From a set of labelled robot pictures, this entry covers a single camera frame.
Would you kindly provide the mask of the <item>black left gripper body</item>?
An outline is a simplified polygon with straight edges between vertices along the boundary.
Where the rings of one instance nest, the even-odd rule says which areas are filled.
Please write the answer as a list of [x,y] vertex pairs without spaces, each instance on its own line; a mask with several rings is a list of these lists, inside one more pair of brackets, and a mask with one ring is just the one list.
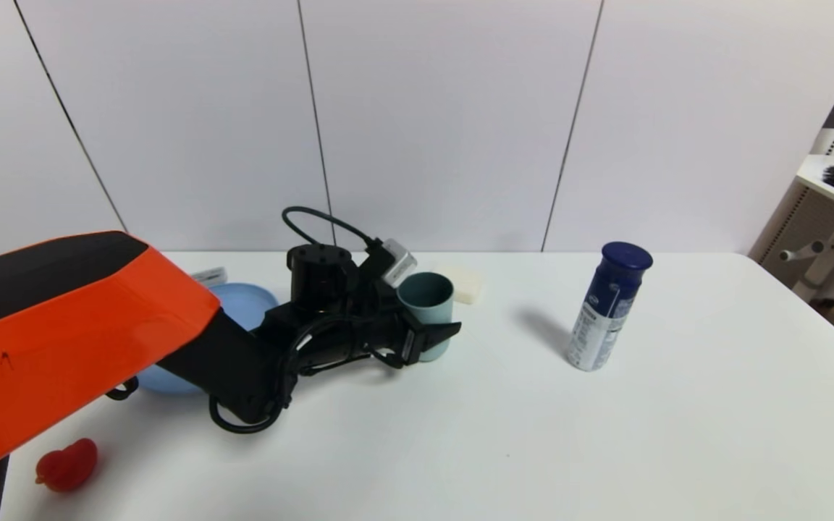
[[378,311],[352,331],[356,349],[388,366],[417,363],[426,343],[426,327],[404,308]]

